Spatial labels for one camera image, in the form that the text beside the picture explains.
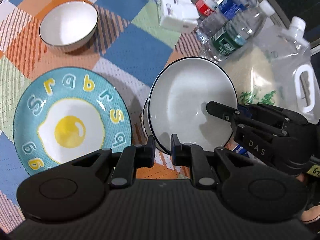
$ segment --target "white bowl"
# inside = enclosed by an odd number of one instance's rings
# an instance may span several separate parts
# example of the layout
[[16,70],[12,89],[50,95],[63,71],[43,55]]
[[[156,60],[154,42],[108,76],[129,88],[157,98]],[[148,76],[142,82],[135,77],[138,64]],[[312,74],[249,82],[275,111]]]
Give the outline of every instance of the white bowl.
[[42,20],[39,34],[49,49],[70,52],[86,44],[98,24],[94,6],[82,1],[53,8]]
[[[144,136],[146,138],[149,138],[149,136],[152,135],[152,132],[151,132],[151,128],[150,128],[149,120],[148,120],[147,103],[148,103],[148,100],[145,102],[144,107],[143,107],[143,111],[142,111],[142,115],[141,115],[141,125],[142,125]],[[162,149],[161,146],[157,142],[156,142],[156,148],[159,151],[166,153],[166,151],[164,149]]]
[[238,108],[235,88],[215,63],[199,57],[179,59],[168,65],[153,83],[148,118],[153,136],[170,154],[170,136],[194,143],[206,151],[224,146],[232,135],[230,123],[206,111],[210,101]]

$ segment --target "tissue box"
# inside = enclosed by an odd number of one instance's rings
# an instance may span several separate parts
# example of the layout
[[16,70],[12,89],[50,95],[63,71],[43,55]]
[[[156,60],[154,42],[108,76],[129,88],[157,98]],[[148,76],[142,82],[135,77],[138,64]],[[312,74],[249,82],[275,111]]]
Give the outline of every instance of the tissue box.
[[157,0],[159,25],[169,30],[191,33],[200,17],[191,0]]

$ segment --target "white bottle cap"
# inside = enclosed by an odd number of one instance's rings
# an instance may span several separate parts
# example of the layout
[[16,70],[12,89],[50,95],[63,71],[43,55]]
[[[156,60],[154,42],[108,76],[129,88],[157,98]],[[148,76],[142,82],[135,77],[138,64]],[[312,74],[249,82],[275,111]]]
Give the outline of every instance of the white bottle cap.
[[301,18],[295,16],[291,20],[290,27],[298,28],[299,30],[304,32],[304,30],[306,28],[306,22],[304,20],[302,20]]
[[263,0],[260,4],[259,7],[261,10],[269,17],[275,13],[275,10],[273,7],[268,3],[267,0]]

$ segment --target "green print on bag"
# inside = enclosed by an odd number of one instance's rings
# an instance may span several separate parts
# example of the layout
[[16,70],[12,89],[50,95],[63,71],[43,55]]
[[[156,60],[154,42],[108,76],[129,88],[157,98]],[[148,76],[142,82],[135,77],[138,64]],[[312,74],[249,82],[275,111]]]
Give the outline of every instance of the green print on bag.
[[273,99],[274,94],[276,93],[275,90],[271,91],[268,94],[265,94],[263,98],[259,101],[258,93],[260,92],[259,89],[254,88],[251,92],[242,92],[239,97],[239,102],[241,104],[249,103],[249,104],[256,104],[258,102],[261,102],[263,104],[267,105],[274,105],[275,101]]
[[222,27],[214,36],[212,36],[211,43],[215,49],[224,56],[229,56],[235,50],[242,47],[233,40],[225,27]]

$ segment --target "green bottle label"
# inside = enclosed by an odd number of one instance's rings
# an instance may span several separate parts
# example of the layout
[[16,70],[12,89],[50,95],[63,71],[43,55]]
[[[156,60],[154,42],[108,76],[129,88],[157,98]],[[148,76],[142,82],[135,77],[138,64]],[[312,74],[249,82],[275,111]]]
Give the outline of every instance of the green bottle label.
[[235,50],[242,47],[231,38],[225,27],[222,27],[212,36],[211,42],[215,49],[224,56],[229,56]]

